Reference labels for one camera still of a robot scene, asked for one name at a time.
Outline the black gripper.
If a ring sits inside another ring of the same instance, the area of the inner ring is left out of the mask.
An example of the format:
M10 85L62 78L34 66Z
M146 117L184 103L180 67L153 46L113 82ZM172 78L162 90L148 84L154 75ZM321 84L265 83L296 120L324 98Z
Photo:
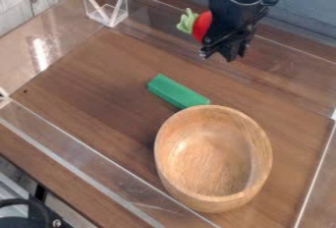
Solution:
M262 0L209 0L209 11L212 23L200 55L208 59L218 53L230 62L244 56L266 8Z

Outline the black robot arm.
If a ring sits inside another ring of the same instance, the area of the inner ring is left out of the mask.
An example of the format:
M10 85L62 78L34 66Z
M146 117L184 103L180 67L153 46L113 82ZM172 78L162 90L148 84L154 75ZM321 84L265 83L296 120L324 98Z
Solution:
M202 39L200 56L218 53L230 62L242 57L260 20L280 0L209 0L212 21Z

